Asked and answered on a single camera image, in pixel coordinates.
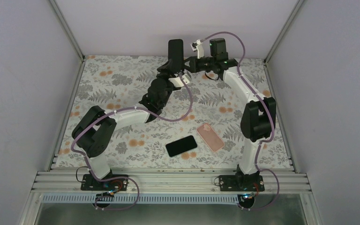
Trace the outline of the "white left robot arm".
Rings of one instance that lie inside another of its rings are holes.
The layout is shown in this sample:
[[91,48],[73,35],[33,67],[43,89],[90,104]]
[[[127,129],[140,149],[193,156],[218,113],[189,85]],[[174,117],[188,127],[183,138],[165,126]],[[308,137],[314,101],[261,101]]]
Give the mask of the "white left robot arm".
[[112,183],[112,171],[104,151],[115,129],[148,123],[156,118],[163,120],[160,114],[172,92],[187,87],[188,77],[184,74],[183,61],[170,59],[157,71],[157,77],[151,82],[147,93],[137,105],[109,113],[99,106],[94,106],[88,110],[72,132],[74,142],[71,150],[76,152],[77,150],[74,149],[76,145],[81,148],[78,153],[85,159],[93,177],[93,184],[101,190],[109,188]]

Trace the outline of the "black phone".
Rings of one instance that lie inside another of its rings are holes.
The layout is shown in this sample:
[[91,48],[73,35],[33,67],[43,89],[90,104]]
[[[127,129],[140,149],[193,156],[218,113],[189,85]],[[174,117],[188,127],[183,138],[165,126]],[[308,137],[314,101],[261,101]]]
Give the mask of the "black phone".
[[183,40],[171,39],[168,41],[168,59],[170,61],[169,69],[172,73],[178,73],[183,69]]

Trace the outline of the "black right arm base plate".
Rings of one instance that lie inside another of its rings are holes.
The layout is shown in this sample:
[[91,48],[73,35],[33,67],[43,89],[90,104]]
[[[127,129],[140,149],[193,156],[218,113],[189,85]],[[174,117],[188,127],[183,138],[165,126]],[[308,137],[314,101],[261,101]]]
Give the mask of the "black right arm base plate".
[[248,175],[246,178],[237,175],[220,175],[218,179],[221,192],[265,191],[261,175]]

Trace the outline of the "pink phone case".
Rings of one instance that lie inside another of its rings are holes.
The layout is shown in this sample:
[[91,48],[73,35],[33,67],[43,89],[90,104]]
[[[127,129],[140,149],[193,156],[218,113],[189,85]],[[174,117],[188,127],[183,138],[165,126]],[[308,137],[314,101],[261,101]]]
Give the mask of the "pink phone case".
[[219,137],[210,124],[204,123],[196,130],[211,151],[216,152],[224,147],[224,141]]

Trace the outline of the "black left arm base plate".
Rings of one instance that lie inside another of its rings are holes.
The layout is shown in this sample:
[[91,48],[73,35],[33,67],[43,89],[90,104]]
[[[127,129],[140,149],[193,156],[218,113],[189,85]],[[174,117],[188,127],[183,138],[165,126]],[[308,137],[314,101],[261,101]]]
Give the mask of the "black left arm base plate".
[[82,178],[82,184],[80,189],[82,191],[101,191],[101,192],[117,192],[126,191],[128,185],[128,175],[125,174],[113,174],[105,179],[116,177],[116,179],[110,181],[100,182],[94,179],[91,174],[85,174]]

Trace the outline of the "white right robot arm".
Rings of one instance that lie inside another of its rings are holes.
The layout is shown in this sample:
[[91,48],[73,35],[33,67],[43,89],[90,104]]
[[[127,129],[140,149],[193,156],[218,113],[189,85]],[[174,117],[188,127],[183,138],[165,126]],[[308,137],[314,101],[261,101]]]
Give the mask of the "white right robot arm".
[[270,140],[275,132],[276,101],[260,93],[243,73],[240,62],[229,58],[223,38],[209,41],[209,57],[204,55],[202,43],[202,40],[191,43],[197,55],[185,59],[188,65],[184,68],[193,73],[214,72],[245,105],[240,121],[240,130],[245,137],[243,155],[231,182],[224,182],[224,185],[233,184],[241,191],[251,190],[261,183],[257,160],[263,141]]

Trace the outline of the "black smartphone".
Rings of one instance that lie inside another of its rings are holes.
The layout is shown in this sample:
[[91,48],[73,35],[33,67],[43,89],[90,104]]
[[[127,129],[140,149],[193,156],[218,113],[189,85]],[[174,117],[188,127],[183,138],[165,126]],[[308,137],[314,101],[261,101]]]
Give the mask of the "black smartphone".
[[183,137],[165,145],[169,157],[183,154],[197,148],[197,142],[192,135]]

